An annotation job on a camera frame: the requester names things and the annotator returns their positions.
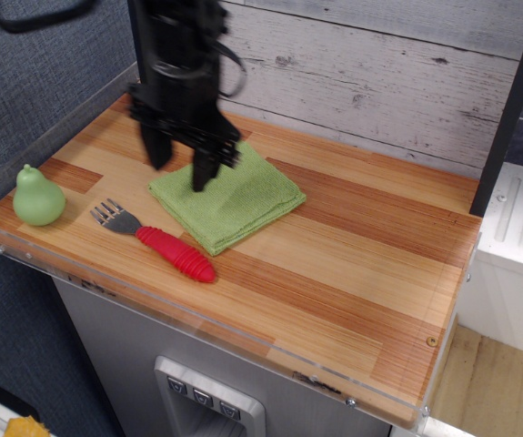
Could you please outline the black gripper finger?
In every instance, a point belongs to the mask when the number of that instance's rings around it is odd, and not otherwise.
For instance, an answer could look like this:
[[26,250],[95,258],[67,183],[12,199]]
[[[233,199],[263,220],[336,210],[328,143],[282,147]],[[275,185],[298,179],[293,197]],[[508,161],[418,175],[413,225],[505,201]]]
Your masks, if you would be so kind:
[[170,136],[145,124],[140,125],[140,132],[152,167],[155,170],[161,169],[173,156]]
[[205,149],[196,149],[193,156],[192,188],[202,192],[211,178],[215,178],[219,169],[219,157]]

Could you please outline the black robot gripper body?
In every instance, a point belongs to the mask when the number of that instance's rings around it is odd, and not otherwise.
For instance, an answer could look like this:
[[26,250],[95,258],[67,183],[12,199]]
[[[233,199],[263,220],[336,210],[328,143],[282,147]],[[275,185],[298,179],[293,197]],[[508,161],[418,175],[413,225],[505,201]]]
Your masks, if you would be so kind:
[[220,78],[218,59],[190,69],[163,61],[148,68],[145,83],[128,88],[130,116],[141,124],[168,134],[193,149],[205,149],[230,168],[239,160],[239,131],[217,107]]

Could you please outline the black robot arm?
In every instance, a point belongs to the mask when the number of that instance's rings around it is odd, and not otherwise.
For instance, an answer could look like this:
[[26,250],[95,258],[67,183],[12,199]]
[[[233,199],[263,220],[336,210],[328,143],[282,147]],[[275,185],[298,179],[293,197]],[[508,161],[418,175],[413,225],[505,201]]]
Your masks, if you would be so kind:
[[139,122],[152,166],[162,168],[173,144],[191,147],[192,187],[202,191],[221,166],[239,160],[241,134],[220,112],[221,57],[245,69],[241,58],[220,43],[227,11],[217,1],[133,1],[130,4],[140,81],[128,88],[130,115]]

